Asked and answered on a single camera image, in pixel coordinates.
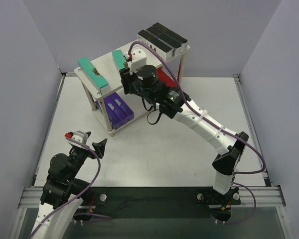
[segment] lower shelf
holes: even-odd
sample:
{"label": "lower shelf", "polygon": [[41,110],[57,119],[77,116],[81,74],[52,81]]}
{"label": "lower shelf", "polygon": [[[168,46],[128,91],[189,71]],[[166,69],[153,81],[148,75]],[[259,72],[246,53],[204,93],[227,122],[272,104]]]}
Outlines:
{"label": "lower shelf", "polygon": [[125,103],[132,109],[132,111],[134,112],[134,118],[129,121],[127,124],[119,127],[118,129],[112,129],[112,131],[108,131],[106,124],[105,124],[105,120],[104,117],[101,113],[100,110],[97,111],[93,111],[95,117],[98,119],[98,121],[101,123],[101,125],[103,126],[103,128],[111,135],[114,136],[114,133],[119,131],[120,129],[124,128],[125,126],[129,125],[130,123],[132,123],[133,121],[135,121],[137,118],[139,118],[140,116],[144,115],[145,113],[148,113],[143,105],[142,105],[142,100],[139,96],[135,96],[135,95],[125,95],[123,89],[120,89],[117,91],[117,93],[120,95],[120,97],[125,101]]}

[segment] white wall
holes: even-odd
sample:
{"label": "white wall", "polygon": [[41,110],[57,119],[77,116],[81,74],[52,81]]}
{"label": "white wall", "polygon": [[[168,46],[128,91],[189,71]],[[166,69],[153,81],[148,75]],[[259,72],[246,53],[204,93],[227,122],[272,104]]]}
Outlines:
{"label": "white wall", "polygon": [[241,74],[269,176],[299,238],[299,0],[283,0]]}
{"label": "white wall", "polygon": [[63,72],[157,21],[192,46],[187,76],[240,73],[281,0],[24,0]]}
{"label": "white wall", "polygon": [[22,0],[0,0],[0,239],[30,185],[60,79]]}

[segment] green block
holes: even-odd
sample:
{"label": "green block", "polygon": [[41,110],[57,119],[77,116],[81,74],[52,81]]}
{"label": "green block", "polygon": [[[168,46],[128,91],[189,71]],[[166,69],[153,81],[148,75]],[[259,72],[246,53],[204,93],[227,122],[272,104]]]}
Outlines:
{"label": "green block", "polygon": [[78,63],[82,68],[84,74],[95,84],[98,91],[101,92],[102,95],[108,93],[110,91],[110,86],[107,80],[102,75],[96,75],[96,70],[92,62],[89,58],[82,57],[78,59]]}
{"label": "green block", "polygon": [[122,50],[112,51],[112,56],[118,71],[124,69],[125,68],[124,62],[126,62],[126,59],[124,57]]}

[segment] shelf top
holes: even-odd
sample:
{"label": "shelf top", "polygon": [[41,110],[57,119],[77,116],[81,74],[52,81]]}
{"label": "shelf top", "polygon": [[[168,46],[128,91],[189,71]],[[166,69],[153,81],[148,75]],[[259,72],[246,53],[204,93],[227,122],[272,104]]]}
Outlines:
{"label": "shelf top", "polygon": [[[124,53],[124,52],[128,51],[131,43],[132,42],[130,42],[118,49],[121,49]],[[145,49],[144,47],[142,47],[140,45],[136,45],[136,47],[137,46],[139,48],[141,48],[142,50],[144,50],[144,52],[147,56],[147,64],[153,65],[156,68],[159,68],[162,66],[162,63],[154,55],[152,55],[147,49]],[[187,49],[185,51],[181,52],[180,55],[183,55],[189,49],[190,49],[190,46],[187,46]],[[172,59],[169,59],[167,62],[173,61],[174,59],[178,58],[180,55],[178,55]],[[100,57],[92,60],[91,62],[95,66],[95,68],[98,70],[98,72],[102,76],[104,76],[104,78],[108,81],[110,88],[111,88],[111,91],[108,94],[102,96],[101,93],[95,88],[93,83],[90,81],[90,79],[85,76],[85,74],[82,71],[82,68],[81,67],[76,68],[74,70],[75,74],[79,77],[81,82],[86,86],[86,88],[89,90],[89,92],[93,95],[94,98],[96,98],[96,99],[104,98],[107,95],[110,95],[111,93],[113,93],[123,87],[123,85],[121,83],[120,74],[119,74],[118,70],[116,69],[111,52],[109,52],[103,56],[100,56]]]}

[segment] glass panel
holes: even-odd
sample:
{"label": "glass panel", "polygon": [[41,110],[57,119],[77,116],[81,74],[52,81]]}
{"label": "glass panel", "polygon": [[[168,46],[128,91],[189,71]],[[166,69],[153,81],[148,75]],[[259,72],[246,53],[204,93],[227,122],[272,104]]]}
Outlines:
{"label": "glass panel", "polygon": [[[250,213],[251,208],[233,208],[232,220]],[[38,209],[28,209],[19,239],[26,239]],[[255,215],[234,226],[216,225],[206,219],[114,219],[95,224],[70,223],[64,239],[140,239],[140,238],[213,238],[213,239],[283,239],[276,208],[257,208]]]}

